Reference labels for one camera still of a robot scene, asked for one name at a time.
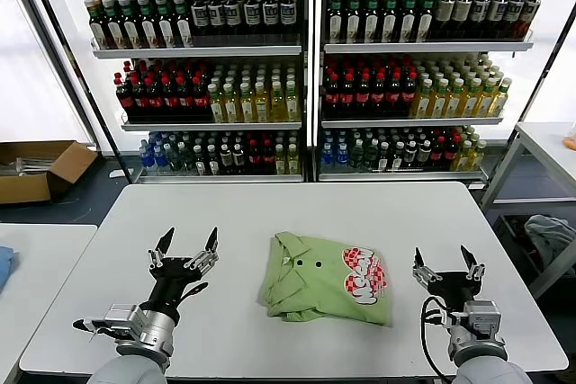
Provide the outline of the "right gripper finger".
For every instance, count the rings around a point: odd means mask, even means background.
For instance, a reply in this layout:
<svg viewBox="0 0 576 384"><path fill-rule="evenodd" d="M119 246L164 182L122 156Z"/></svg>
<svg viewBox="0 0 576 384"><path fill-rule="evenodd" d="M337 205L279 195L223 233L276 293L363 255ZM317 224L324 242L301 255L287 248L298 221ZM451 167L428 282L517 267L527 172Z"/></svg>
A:
<svg viewBox="0 0 576 384"><path fill-rule="evenodd" d="M460 246L464 262L467 266L468 273L465 278L468 281L481 281L485 273L485 264L478 263L474 254L470 252L464 245Z"/></svg>
<svg viewBox="0 0 576 384"><path fill-rule="evenodd" d="M439 281L439 275L425 265L418 247L415 248L412 275L421 286L428 286L430 283Z"/></svg>

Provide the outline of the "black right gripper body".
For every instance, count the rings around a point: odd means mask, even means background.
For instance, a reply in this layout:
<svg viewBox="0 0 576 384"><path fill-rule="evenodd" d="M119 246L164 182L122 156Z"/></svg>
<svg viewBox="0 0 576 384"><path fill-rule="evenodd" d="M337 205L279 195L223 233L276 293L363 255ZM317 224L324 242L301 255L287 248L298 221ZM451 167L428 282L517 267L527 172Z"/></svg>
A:
<svg viewBox="0 0 576 384"><path fill-rule="evenodd" d="M480 282L467 276L467 272L440 272L427 284L427 292L443 299L450 311L463 311L464 304L480 292Z"/></svg>

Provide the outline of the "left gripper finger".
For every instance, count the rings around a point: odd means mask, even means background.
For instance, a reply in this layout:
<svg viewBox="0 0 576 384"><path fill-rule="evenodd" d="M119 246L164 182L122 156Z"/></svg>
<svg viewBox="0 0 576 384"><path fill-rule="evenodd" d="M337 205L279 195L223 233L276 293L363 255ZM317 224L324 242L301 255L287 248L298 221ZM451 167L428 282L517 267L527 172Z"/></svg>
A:
<svg viewBox="0 0 576 384"><path fill-rule="evenodd" d="M165 235L163 235L157 242L154 249L149 249L148 254L150 258L149 269L155 270L163 266L163 259L165 258L168 248L171 245L173 235L175 233L175 228L171 227Z"/></svg>
<svg viewBox="0 0 576 384"><path fill-rule="evenodd" d="M204 249L195 257L184 263L184 268L199 273L207 273L219 260L217 253L218 228L214 227L210 233Z"/></svg>

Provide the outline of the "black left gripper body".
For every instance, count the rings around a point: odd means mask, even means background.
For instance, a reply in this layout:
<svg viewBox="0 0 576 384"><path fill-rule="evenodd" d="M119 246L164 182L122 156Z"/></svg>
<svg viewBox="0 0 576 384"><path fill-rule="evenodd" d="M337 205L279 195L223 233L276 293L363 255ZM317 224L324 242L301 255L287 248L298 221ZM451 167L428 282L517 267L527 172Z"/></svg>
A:
<svg viewBox="0 0 576 384"><path fill-rule="evenodd" d="M156 282L148 298L148 310L177 310L186 287L202 279L198 268L185 266L187 261L188 258L165 257L150 265L149 272Z"/></svg>

